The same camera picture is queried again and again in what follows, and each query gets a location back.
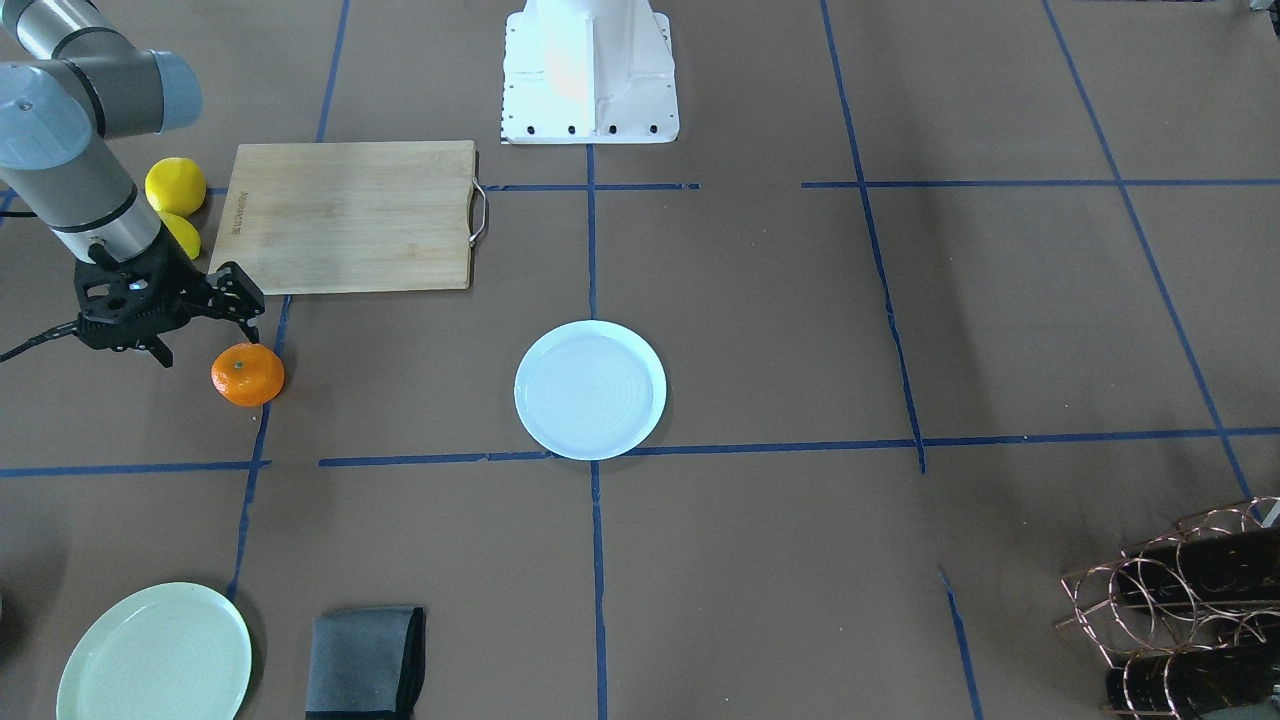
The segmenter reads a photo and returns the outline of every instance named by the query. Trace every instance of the blue tape line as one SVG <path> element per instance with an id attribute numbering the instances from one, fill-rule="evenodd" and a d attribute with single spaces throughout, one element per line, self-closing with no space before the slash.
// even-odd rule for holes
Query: blue tape line
<path id="1" fill-rule="evenodd" d="M 338 85 L 338 65 L 342 64 L 342 45 L 347 37 L 347 17 L 351 14 L 351 0 L 342 0 L 342 14 L 338 17 L 338 32 L 333 41 L 333 60 L 329 61 L 329 83 L 324 90 L 324 104 L 320 105 L 320 126 L 316 128 L 316 142 L 324 142 L 329 129 L 329 109 L 333 106 L 333 91 Z"/>
<path id="2" fill-rule="evenodd" d="M 376 465 L 448 465 L 454 462 L 480 462 L 488 460 L 484 452 L 457 452 L 452 455 L 388 455 L 385 457 L 325 457 L 321 468 L 369 468 Z"/>
<path id="3" fill-rule="evenodd" d="M 973 673 L 973 659 L 969 656 L 969 637 L 964 632 L 964 618 L 960 616 L 960 607 L 956 603 L 956 593 L 951 588 L 951 579 L 946 570 L 938 568 L 938 577 L 942 578 L 942 587 L 947 589 L 947 605 L 951 606 L 951 624 L 956 630 L 956 644 L 960 646 L 960 661 L 964 664 L 964 682 L 969 687 L 969 706 L 973 708 L 973 720 L 982 720 L 982 698 L 978 697 L 978 679 Z"/>
<path id="4" fill-rule="evenodd" d="M 972 179 L 972 181 L 867 181 L 870 188 L 915 188 L 915 187 L 1112 187 L 1116 181 L 1107 179 Z M 858 182 L 803 182 L 804 190 L 851 190 L 860 187 Z"/>
<path id="5" fill-rule="evenodd" d="M 667 447 L 637 447 L 627 452 L 626 456 L 746 455 L 753 452 L 822 452 L 829 450 L 888 450 L 895 447 L 915 447 L 915 441 L 902 438 L 832 442 L 774 442 L 759 445 L 677 445 Z"/>
<path id="6" fill-rule="evenodd" d="M 1228 428 L 1226 434 L 1233 437 L 1280 436 L 1280 428 Z"/>
<path id="7" fill-rule="evenodd" d="M 1254 187 L 1280 186 L 1280 178 L 1180 178 L 1180 179 L 973 179 L 973 181 L 867 181 L 870 188 L 901 187 Z M 801 182 L 804 190 L 852 190 L 858 181 Z"/>
<path id="8" fill-rule="evenodd" d="M 275 342 L 271 345 L 271 352 L 280 355 L 284 352 L 284 334 L 289 332 L 289 310 L 293 309 L 293 296 L 285 295 L 284 302 L 280 305 L 280 319 L 275 324 Z"/>
<path id="9" fill-rule="evenodd" d="M 1197 430 L 1133 430 L 1115 433 L 1059 433 L 1039 436 L 988 436 L 988 437 L 940 437 L 924 438 L 928 447 L 968 447 L 986 445 L 1046 445 L 1071 442 L 1123 442 L 1140 439 L 1185 439 L 1217 437 L 1217 430 L 1204 428 Z"/>
<path id="10" fill-rule="evenodd" d="M 293 296 L 284 296 L 284 305 L 280 306 L 280 319 L 275 324 L 275 345 L 273 352 L 280 355 L 284 351 L 284 336 L 289 329 L 289 310 L 293 307 Z M 232 580 L 227 584 L 227 600 L 236 602 L 236 592 L 239 587 L 241 568 L 244 564 L 244 547 L 248 542 L 248 509 L 253 505 L 253 496 L 257 495 L 257 475 L 262 468 L 270 462 L 262 461 L 262 448 L 266 447 L 266 428 L 271 421 L 271 404 L 262 405 L 262 419 L 257 425 L 257 437 L 253 438 L 253 459 L 250 461 L 248 477 L 244 479 L 244 501 L 241 503 L 239 530 L 236 537 L 236 569 Z"/>
<path id="11" fill-rule="evenodd" d="M 1280 178 L 1181 178 L 1181 179 L 1126 179 L 1125 184 L 1137 187 L 1251 187 L 1251 186 L 1276 186 Z"/>
<path id="12" fill-rule="evenodd" d="M 18 193 L 14 192 L 13 188 L 10 187 L 10 188 L 5 190 L 4 195 L 0 196 L 0 197 L 4 197 L 4 201 L 0 201 L 0 210 L 8 211 L 9 208 L 13 208 L 13 201 L 18 197 Z M 4 227 L 4 222 L 6 219 L 8 218 L 0 218 L 0 228 Z"/>
<path id="13" fill-rule="evenodd" d="M 845 91 L 845 73 L 840 68 L 840 55 L 836 51 L 836 33 L 831 27 L 831 10 L 827 0 L 822 4 L 822 22 L 827 29 L 827 49 L 831 53 L 831 67 L 836 73 L 836 88 L 840 90 L 840 108 L 845 114 L 845 132 L 849 133 L 849 150 L 854 155 L 854 173 L 858 176 L 858 191 L 863 199 L 863 214 L 867 217 L 867 234 L 872 241 L 872 255 L 876 256 L 876 274 L 884 290 L 884 314 L 888 316 L 888 331 L 893 336 L 893 348 L 897 351 L 897 366 L 902 374 L 902 396 L 906 400 L 906 416 L 911 423 L 911 437 L 915 439 L 915 452 L 920 461 L 920 473 L 928 470 L 924 443 L 920 441 L 920 420 L 915 414 L 915 398 L 911 395 L 911 378 L 906 372 L 906 354 L 902 351 L 902 336 L 897 331 L 897 315 L 893 311 L 893 296 L 884 272 L 884 258 L 881 254 L 879 233 L 876 232 L 876 217 L 872 213 L 872 196 L 867 190 L 867 174 L 863 172 L 863 156 L 858 150 L 858 132 L 854 129 L 854 114 L 849 109 L 849 94 Z"/>
<path id="14" fill-rule="evenodd" d="M 1053 9 L 1050 6 L 1048 0 L 1041 0 L 1041 5 L 1044 8 L 1046 15 L 1048 15 L 1048 23 L 1053 28 L 1053 36 L 1057 37 L 1057 45 L 1062 50 L 1062 56 L 1066 59 L 1066 67 L 1071 72 L 1071 79 L 1075 81 L 1075 90 L 1080 94 L 1084 109 L 1089 114 L 1089 122 L 1093 123 L 1093 132 L 1098 136 L 1098 143 L 1102 146 L 1102 154 L 1106 156 L 1107 165 L 1111 168 L 1111 176 L 1115 177 L 1119 183 L 1120 197 L 1124 200 L 1125 210 L 1129 213 L 1129 220 L 1133 223 L 1133 229 L 1138 233 L 1138 242 L 1142 245 L 1142 251 L 1147 256 L 1147 264 L 1151 266 L 1151 274 L 1156 279 L 1156 287 L 1160 288 L 1160 296 L 1165 301 L 1165 309 L 1169 311 L 1169 319 L 1174 323 L 1174 329 L 1178 332 L 1178 341 L 1181 343 L 1183 352 L 1187 355 L 1187 361 L 1190 364 L 1192 373 L 1196 375 L 1196 384 L 1199 386 L 1201 395 L 1204 398 L 1204 405 L 1208 407 L 1208 414 L 1213 419 L 1213 428 L 1217 430 L 1217 434 L 1222 441 L 1222 450 L 1226 452 L 1226 459 L 1231 464 L 1231 471 L 1235 474 L 1235 482 L 1239 484 L 1240 492 L 1244 493 L 1244 497 L 1253 497 L 1249 482 L 1245 479 L 1244 470 L 1240 468 L 1240 461 L 1235 456 L 1235 448 L 1231 447 L 1231 438 L 1228 437 L 1226 430 L 1222 427 L 1222 418 L 1219 415 L 1217 405 L 1213 402 L 1213 396 L 1208 391 L 1208 383 L 1204 380 L 1204 373 L 1201 370 L 1199 361 L 1196 359 L 1196 352 L 1192 350 L 1190 340 L 1187 337 L 1183 322 L 1178 316 L 1178 310 L 1174 307 L 1174 299 L 1170 296 L 1169 287 L 1165 284 L 1165 278 L 1160 273 L 1160 265 L 1156 263 L 1156 255 L 1151 249 L 1151 243 L 1147 241 L 1147 232 L 1143 229 L 1142 222 L 1138 219 L 1138 210 L 1134 208 L 1133 199 L 1129 197 L 1129 190 L 1123 182 L 1120 167 L 1116 164 L 1115 155 L 1111 152 L 1111 143 L 1107 142 L 1106 133 L 1102 132 L 1102 123 L 1098 120 L 1098 114 L 1093 109 L 1093 102 L 1089 101 L 1089 94 L 1084 90 L 1084 81 L 1080 78 L 1080 72 L 1075 67 L 1071 51 L 1066 46 L 1066 37 L 1062 35 L 1062 28 L 1059 27 L 1057 17 L 1053 15 Z"/>
<path id="15" fill-rule="evenodd" d="M 678 182 L 652 182 L 652 183 L 609 183 L 609 184 L 595 184 L 594 190 L 598 192 L 648 192 L 655 190 L 701 190 L 701 183 L 678 183 Z M 590 183 L 588 184 L 486 184 L 484 186 L 485 192 L 589 192 L 593 190 Z"/>
<path id="16" fill-rule="evenodd" d="M 586 192 L 585 184 L 486 184 L 485 192 Z"/>
<path id="17" fill-rule="evenodd" d="M 1257 437 L 1280 436 L 1280 427 L 1231 428 L 1230 436 Z M 1156 439 L 1194 439 L 1219 437 L 1213 428 L 1193 428 L 1184 430 L 1120 430 L 1110 433 L 1053 433 L 1027 436 L 978 436 L 978 437 L 934 437 L 922 438 L 927 447 L 980 447 L 993 445 L 1069 445 L 1082 442 L 1134 442 Z M 852 450 L 895 450 L 915 447 L 913 438 L 896 439 L 854 439 L 819 442 L 771 442 L 740 445 L 673 445 L 637 447 L 623 457 L 654 457 L 664 455 L 750 455 L 764 452 L 831 452 Z M 554 452 L 461 452 L 445 455 L 389 455 L 367 457 L 328 457 L 320 460 L 321 468 L 364 468 L 376 465 L 448 465 L 458 462 L 513 462 L 530 460 L 550 460 L 559 457 Z"/>
<path id="18" fill-rule="evenodd" d="M 591 546 L 595 560 L 595 703 L 609 717 L 609 664 L 604 633 L 604 525 L 600 519 L 600 461 L 591 461 Z"/>
<path id="19" fill-rule="evenodd" d="M 559 457 L 554 452 L 547 450 L 543 451 L 527 451 L 527 452 L 489 452 L 485 455 L 485 460 L 489 462 L 511 462 L 516 460 L 550 460 L 552 457 Z"/>
<path id="20" fill-rule="evenodd" d="M 0 478 L 69 478 L 82 475 L 142 475 L 150 473 L 206 473 L 247 470 L 251 462 L 160 462 L 152 465 L 65 465 L 60 468 L 0 468 Z"/>
<path id="21" fill-rule="evenodd" d="M 232 580 L 227 583 L 227 600 L 236 602 L 236 592 L 239 588 L 239 573 L 244 564 L 244 547 L 248 544 L 248 507 L 253 505 L 253 496 L 257 493 L 257 474 L 262 469 L 262 447 L 266 445 L 266 424 L 271 418 L 271 404 L 262 405 L 262 420 L 257 425 L 257 437 L 253 439 L 253 460 L 250 462 L 248 477 L 244 479 L 244 500 L 241 502 L 239 528 L 236 532 L 236 569 L 232 571 Z"/>
<path id="22" fill-rule="evenodd" d="M 595 290 L 595 146 L 586 146 L 586 268 L 590 278 L 590 287 L 586 293 L 586 302 L 591 310 L 591 319 L 596 313 Z"/>
<path id="23" fill-rule="evenodd" d="M 689 188 L 684 183 L 678 182 L 650 182 L 650 183 L 635 183 L 635 184 L 627 184 L 627 183 L 598 184 L 595 186 L 595 190 L 600 192 L 618 192 L 618 191 L 645 192 L 652 190 L 695 190 L 695 188 Z"/>

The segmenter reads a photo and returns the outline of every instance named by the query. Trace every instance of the yellow lemon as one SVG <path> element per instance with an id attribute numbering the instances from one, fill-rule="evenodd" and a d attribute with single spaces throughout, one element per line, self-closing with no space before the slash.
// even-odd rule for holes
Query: yellow lemon
<path id="1" fill-rule="evenodd" d="M 165 158 L 147 170 L 147 202 L 157 211 L 187 217 L 205 204 L 205 173 L 191 158 Z"/>
<path id="2" fill-rule="evenodd" d="M 187 258 L 192 260 L 200 255 L 200 231 L 196 225 L 187 222 L 187 218 L 179 218 L 173 213 L 160 211 L 160 219 L 164 220 L 164 227 L 169 228 L 173 237 L 178 240 L 178 245 L 187 251 Z"/>

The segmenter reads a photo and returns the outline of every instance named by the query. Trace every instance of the black cable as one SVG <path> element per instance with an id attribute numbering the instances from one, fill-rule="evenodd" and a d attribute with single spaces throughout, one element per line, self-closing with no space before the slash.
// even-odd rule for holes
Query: black cable
<path id="1" fill-rule="evenodd" d="M 18 355 L 22 355 L 23 352 L 31 350 L 32 347 L 36 347 L 40 343 L 49 342 L 51 340 L 58 340 L 60 337 L 67 337 L 69 334 L 76 334 L 76 323 L 74 322 L 63 323 L 63 324 L 60 324 L 58 327 L 49 328 L 47 331 L 37 334 L 36 337 L 33 337 L 33 338 L 28 340 L 27 342 L 19 345 L 18 347 L 14 347 L 9 352 L 5 352 L 4 355 L 0 355 L 0 363 L 4 363 L 5 360 L 12 360 L 13 357 L 17 357 Z"/>

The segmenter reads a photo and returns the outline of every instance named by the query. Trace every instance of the folded towel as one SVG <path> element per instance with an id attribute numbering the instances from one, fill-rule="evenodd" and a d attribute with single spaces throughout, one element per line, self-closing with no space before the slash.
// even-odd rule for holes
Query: folded towel
<path id="1" fill-rule="evenodd" d="M 408 720 L 422 692 L 421 607 L 365 607 L 325 615 L 311 635 L 307 717 Z"/>

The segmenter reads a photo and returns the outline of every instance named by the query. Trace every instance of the cutting board handle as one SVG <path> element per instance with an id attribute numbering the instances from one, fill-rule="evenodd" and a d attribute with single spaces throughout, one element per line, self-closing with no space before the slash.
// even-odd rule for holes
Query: cutting board handle
<path id="1" fill-rule="evenodd" d="M 489 196 L 485 195 L 484 187 L 480 186 L 479 178 L 471 178 L 471 184 L 472 187 L 476 188 L 476 192 L 480 193 L 480 227 L 479 228 L 472 227 L 471 237 L 467 238 L 467 242 L 471 245 L 472 249 L 475 249 L 476 240 L 479 240 L 480 236 L 484 234 L 484 231 L 489 228 Z"/>

